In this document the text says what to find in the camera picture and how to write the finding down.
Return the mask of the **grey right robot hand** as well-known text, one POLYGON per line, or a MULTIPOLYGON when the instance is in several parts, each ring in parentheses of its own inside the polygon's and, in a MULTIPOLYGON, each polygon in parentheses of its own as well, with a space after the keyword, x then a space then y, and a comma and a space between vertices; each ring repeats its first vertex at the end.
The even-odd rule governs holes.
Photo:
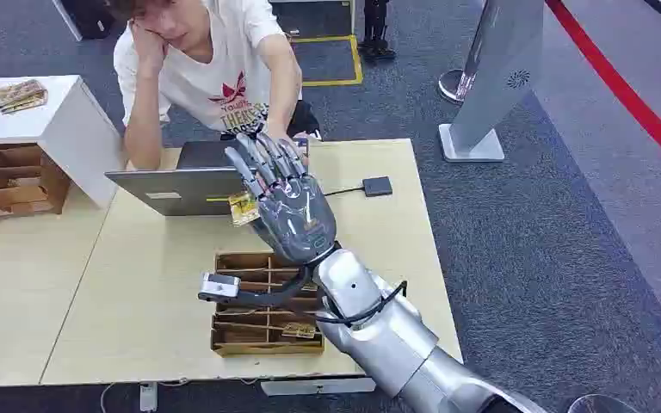
POLYGON ((255 232, 276 254, 296 264, 315 265, 340 248, 331 207, 294 145, 265 133, 239 133, 239 150, 225 154, 249 190, 259 215, 255 232))

